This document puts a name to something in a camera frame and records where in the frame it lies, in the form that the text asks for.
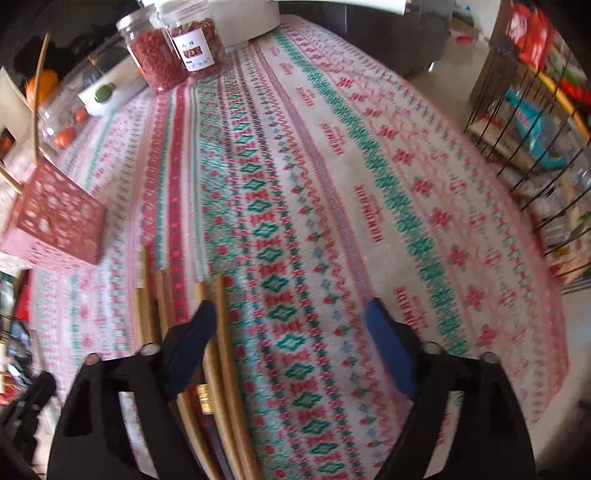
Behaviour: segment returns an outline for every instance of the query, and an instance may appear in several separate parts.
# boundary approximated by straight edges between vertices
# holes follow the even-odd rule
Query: table
[[[87,353],[140,347],[142,244],[170,272],[176,322],[195,282],[227,275],[266,478],[369,479],[392,448],[410,405],[365,329],[373,297],[451,353],[496,352],[530,426],[567,373],[559,292],[482,157],[396,74],[298,17],[234,52],[222,77],[92,120],[59,167],[108,207],[96,269],[34,276],[62,397]]]

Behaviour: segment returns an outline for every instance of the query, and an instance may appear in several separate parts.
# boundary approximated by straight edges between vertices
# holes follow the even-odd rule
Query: gold band
[[[213,414],[212,401],[209,399],[209,387],[206,383],[197,385],[197,395],[201,404],[201,411],[204,415]]]

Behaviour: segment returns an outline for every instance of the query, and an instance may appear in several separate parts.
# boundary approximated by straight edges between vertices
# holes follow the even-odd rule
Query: orange pumpkin
[[[43,70],[39,81],[39,105],[49,98],[56,85],[59,83],[57,73],[53,70]],[[27,105],[33,108],[35,100],[35,77],[27,82]]]

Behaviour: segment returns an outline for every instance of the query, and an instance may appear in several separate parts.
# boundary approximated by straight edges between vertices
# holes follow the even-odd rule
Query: plastic jar
[[[166,92],[187,78],[187,70],[170,44],[154,5],[123,17],[117,29],[155,93]]]
[[[226,51],[207,0],[167,2],[159,10],[191,77],[199,79],[223,69]]]

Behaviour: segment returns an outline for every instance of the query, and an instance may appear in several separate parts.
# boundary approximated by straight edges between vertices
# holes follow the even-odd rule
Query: jar label
[[[173,37],[173,41],[188,71],[196,72],[215,64],[202,28]]]

